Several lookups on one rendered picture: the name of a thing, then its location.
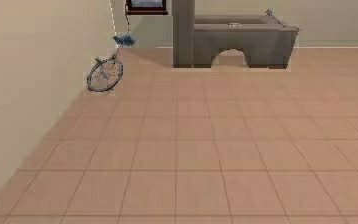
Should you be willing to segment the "blue unicycle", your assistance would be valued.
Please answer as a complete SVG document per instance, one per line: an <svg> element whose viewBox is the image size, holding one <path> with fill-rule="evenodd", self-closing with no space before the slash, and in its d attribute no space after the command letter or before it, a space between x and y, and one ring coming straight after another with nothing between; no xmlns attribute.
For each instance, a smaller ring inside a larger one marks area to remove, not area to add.
<svg viewBox="0 0 358 224"><path fill-rule="evenodd" d="M118 45L115 52L105 59L96 57L96 64L87 75L86 83L89 91L105 92L112 90L123 76L124 66L118 59L118 53L122 48L134 45L135 40L129 33L114 36L113 40Z"/></svg>

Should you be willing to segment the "thin grey metal rod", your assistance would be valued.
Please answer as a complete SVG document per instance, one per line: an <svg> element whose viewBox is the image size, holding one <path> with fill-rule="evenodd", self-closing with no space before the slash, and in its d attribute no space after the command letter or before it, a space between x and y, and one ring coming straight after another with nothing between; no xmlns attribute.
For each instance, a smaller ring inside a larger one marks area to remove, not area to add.
<svg viewBox="0 0 358 224"><path fill-rule="evenodd" d="M298 26L286 24L283 21L281 21L279 18L277 18L272 9L266 9L265 15L268 17L271 17L273 20L275 20L282 27L292 27L292 28L295 28L297 31L301 31L301 29Z"/></svg>

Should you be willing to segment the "dark framed wall picture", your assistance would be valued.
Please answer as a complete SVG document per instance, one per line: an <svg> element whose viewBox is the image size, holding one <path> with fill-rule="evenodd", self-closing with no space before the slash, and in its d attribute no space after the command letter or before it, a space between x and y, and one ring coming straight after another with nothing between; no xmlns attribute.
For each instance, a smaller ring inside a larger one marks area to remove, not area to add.
<svg viewBox="0 0 358 224"><path fill-rule="evenodd" d="M166 0L126 0L128 15L167 15Z"/></svg>

